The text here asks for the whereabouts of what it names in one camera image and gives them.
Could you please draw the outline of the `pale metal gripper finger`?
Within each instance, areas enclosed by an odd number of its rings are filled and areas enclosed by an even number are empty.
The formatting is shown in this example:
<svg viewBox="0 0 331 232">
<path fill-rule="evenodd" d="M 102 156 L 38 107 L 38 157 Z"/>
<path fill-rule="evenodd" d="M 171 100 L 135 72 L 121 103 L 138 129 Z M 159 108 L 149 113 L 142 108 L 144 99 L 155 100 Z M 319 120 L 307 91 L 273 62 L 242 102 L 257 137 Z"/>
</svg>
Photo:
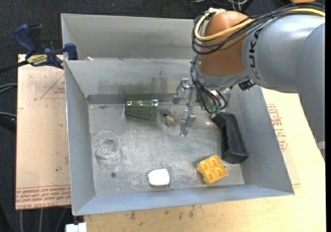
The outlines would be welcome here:
<svg viewBox="0 0 331 232">
<path fill-rule="evenodd" d="M 179 104 L 181 100 L 191 102 L 194 86 L 188 78 L 182 78 L 173 97 L 173 103 Z"/>
<path fill-rule="evenodd" d="M 180 119 L 180 135 L 188 136 L 188 128 L 192 127 L 196 119 L 196 114 L 192 107 L 188 107 Z"/>
</svg>

